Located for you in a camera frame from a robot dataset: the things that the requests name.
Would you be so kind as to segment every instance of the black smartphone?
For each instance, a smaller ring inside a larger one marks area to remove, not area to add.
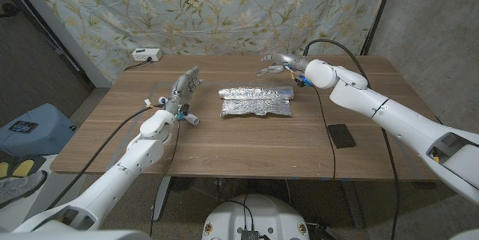
[[[10,128],[8,128],[11,131],[14,132],[25,132],[29,133],[33,131],[36,127],[38,126],[38,123],[30,123],[28,121],[17,121],[15,124],[13,124]]]
[[[356,142],[349,129],[345,124],[335,124],[328,126],[328,132],[331,135],[332,141],[335,142],[336,148],[354,147]]]

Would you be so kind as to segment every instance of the blue bin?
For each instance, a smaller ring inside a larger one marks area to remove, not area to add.
[[[1,127],[0,150],[17,158],[58,154],[75,131],[75,124],[47,103]]]

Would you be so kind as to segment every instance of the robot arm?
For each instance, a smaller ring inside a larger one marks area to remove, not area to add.
[[[343,67],[278,53],[262,61],[273,61],[274,71],[278,66],[291,71],[299,85],[333,87],[331,101],[371,118],[413,149],[450,188],[479,205],[479,135],[429,120],[371,90],[363,76]],[[269,68],[258,75],[270,73]]]
[[[198,67],[180,76],[168,101],[140,127],[140,133],[128,144],[126,153],[92,186],[75,200],[41,212],[17,227],[14,233],[96,230],[140,173],[157,163],[171,140],[174,124],[188,115],[188,102],[196,87]]]

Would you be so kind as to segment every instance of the floral backdrop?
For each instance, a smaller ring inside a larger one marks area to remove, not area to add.
[[[45,0],[112,83],[138,47],[165,55],[299,54],[336,40],[358,54],[382,0]],[[329,44],[310,54],[343,54]]]

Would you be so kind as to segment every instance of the aluminum foil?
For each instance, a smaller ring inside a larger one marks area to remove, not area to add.
[[[236,87],[222,89],[219,98],[223,99],[292,99],[293,87]]]
[[[293,87],[238,87],[219,91],[224,99],[220,116],[267,113],[291,115]]]

